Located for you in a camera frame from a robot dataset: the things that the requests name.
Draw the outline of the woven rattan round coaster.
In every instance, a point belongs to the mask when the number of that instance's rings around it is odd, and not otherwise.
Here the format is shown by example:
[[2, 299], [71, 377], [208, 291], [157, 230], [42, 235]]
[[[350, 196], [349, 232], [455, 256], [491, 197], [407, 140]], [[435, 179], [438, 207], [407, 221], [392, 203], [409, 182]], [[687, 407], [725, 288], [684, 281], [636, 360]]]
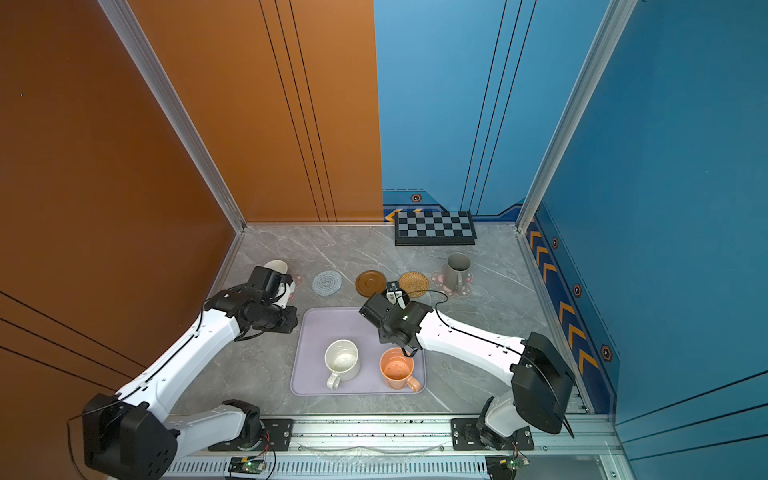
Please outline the woven rattan round coaster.
[[400, 276], [399, 286], [410, 298], [419, 298], [429, 292], [430, 282], [424, 274], [410, 271]]

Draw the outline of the brown wooden round coaster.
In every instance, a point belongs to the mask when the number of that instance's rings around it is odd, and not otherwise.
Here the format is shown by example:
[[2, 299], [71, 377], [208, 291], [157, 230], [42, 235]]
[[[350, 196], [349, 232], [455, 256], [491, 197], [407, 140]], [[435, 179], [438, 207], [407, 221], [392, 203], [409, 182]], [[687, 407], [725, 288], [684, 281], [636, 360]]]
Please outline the brown wooden round coaster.
[[374, 294], [382, 293], [387, 288], [387, 279], [385, 275], [376, 270], [367, 270], [358, 275], [355, 280], [355, 289], [357, 293], [365, 298]]

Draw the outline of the white mug purple handle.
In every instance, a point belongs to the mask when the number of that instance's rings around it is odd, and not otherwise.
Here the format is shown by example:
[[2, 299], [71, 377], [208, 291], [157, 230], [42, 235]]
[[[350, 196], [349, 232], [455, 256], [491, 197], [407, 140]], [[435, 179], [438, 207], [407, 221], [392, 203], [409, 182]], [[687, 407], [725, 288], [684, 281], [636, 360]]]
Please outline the white mug purple handle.
[[283, 260], [274, 259], [264, 264], [264, 267], [275, 272], [279, 278], [277, 290], [271, 295], [271, 302], [277, 303], [284, 297], [290, 299], [295, 292], [296, 285], [288, 272], [288, 264]]

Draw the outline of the pink cherry blossom coaster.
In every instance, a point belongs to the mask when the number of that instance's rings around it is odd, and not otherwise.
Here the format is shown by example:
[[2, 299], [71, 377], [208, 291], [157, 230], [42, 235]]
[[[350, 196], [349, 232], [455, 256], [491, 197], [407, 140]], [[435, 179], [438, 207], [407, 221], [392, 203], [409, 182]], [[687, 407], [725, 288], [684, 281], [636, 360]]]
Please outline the pink cherry blossom coaster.
[[431, 274], [430, 280], [449, 297], [466, 297], [472, 293], [473, 274], [469, 270], [457, 271], [444, 265]]

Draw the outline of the clear glass round coaster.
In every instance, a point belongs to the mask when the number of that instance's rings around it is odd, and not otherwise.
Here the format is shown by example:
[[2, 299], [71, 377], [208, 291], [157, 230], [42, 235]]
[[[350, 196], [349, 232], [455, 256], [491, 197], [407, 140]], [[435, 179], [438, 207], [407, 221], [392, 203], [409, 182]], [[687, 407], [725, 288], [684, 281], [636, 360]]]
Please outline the clear glass round coaster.
[[318, 273], [312, 281], [312, 290], [315, 294], [328, 297], [338, 292], [343, 285], [343, 276], [335, 270], [326, 270]]

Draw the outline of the grey mug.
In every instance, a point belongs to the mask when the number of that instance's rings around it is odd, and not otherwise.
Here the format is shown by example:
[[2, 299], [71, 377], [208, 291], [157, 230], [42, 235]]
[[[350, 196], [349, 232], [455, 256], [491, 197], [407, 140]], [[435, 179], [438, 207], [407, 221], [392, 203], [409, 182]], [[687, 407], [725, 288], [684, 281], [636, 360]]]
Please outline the grey mug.
[[470, 258], [463, 254], [463, 253], [453, 253], [448, 256], [446, 263], [444, 265], [448, 265], [450, 268], [460, 271], [460, 270], [469, 270], [471, 269], [471, 260]]

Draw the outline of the black mug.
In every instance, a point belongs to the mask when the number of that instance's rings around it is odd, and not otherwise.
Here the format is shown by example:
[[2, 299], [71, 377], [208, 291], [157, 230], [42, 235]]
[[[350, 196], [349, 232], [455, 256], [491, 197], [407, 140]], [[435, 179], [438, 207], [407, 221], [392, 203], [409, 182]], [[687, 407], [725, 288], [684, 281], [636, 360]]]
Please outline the black mug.
[[410, 301], [409, 295], [399, 287], [388, 288], [385, 291], [385, 296], [391, 304], [401, 309], [405, 309]]

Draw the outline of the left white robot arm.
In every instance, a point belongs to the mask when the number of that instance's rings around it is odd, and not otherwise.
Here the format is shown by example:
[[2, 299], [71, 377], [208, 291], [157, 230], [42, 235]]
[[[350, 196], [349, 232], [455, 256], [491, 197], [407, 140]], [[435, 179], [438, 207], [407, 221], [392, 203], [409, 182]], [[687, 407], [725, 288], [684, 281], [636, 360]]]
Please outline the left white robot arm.
[[171, 411], [192, 381], [227, 345], [298, 324], [289, 301], [296, 282], [281, 260], [206, 300], [190, 328], [151, 366], [112, 395], [97, 394], [81, 414], [86, 467], [115, 479], [159, 479], [173, 462], [222, 442], [245, 451], [268, 447], [259, 407], [240, 400], [193, 415]]

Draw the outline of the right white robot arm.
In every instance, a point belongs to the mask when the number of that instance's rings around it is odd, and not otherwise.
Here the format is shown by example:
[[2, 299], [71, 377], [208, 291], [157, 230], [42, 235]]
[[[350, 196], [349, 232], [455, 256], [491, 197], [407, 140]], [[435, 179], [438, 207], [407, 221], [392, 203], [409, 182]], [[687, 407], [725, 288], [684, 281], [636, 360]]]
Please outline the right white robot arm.
[[531, 428], [573, 435], [566, 410], [576, 378], [548, 337], [503, 336], [459, 322], [437, 304], [415, 301], [390, 287], [371, 295], [359, 310], [378, 332], [410, 358], [419, 351], [437, 352], [473, 365], [496, 377], [508, 390], [490, 397], [476, 421], [479, 443], [508, 450]]

